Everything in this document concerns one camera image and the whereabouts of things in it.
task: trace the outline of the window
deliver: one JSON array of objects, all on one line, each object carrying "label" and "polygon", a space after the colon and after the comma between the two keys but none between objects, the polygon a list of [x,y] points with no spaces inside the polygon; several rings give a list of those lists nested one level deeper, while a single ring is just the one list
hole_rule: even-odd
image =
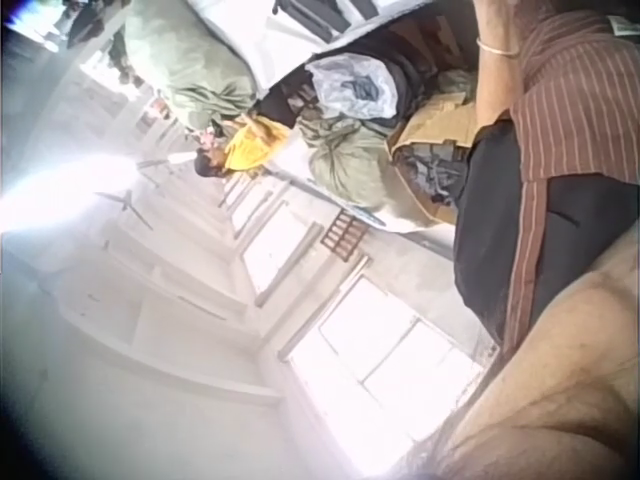
[{"label": "window", "polygon": [[238,199],[238,197],[240,197],[242,192],[244,192],[245,189],[248,188],[249,183],[251,183],[251,179],[248,176],[244,175],[242,178],[240,178],[240,180],[238,180],[238,182],[235,182],[235,184],[228,191],[225,190],[225,203],[227,205],[232,205]]},{"label": "window", "polygon": [[259,186],[255,186],[249,191],[249,194],[231,214],[231,223],[233,223],[236,232],[242,230],[242,227],[247,224],[256,210],[260,208],[270,195],[271,192],[265,192]]},{"label": "window", "polygon": [[482,370],[365,276],[289,360],[363,475],[384,473],[433,433]]},{"label": "window", "polygon": [[282,206],[244,253],[256,293],[264,292],[300,244],[308,227]]}]

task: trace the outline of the brown striped shirt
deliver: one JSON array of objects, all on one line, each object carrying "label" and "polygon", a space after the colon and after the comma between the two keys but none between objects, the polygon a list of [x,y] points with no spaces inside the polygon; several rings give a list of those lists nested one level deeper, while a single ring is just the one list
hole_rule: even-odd
[{"label": "brown striped shirt", "polygon": [[520,0],[515,19],[526,35],[525,93],[510,110],[522,152],[523,192],[507,356],[529,328],[548,179],[600,173],[640,183],[640,49],[615,37],[607,17],[556,14],[552,1]]}]

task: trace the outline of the silver bracelet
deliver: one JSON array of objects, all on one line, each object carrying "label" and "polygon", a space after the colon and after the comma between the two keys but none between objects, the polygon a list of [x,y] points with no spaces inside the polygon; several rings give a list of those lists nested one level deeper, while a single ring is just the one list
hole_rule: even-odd
[{"label": "silver bracelet", "polygon": [[498,48],[490,47],[489,45],[484,43],[482,40],[480,40],[480,37],[478,37],[476,39],[476,43],[478,44],[478,46],[482,50],[484,50],[485,52],[493,53],[494,55],[500,55],[502,57],[514,58],[514,57],[517,57],[520,54],[519,50],[512,50],[512,51],[509,52],[507,50],[500,50]]}]

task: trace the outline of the sunlight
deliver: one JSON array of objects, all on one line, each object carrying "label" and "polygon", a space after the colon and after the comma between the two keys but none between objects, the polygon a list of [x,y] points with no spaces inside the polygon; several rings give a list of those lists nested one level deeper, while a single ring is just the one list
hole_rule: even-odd
[{"label": "sunlight", "polygon": [[361,277],[291,363],[363,475],[432,434],[482,369],[396,297]]}]

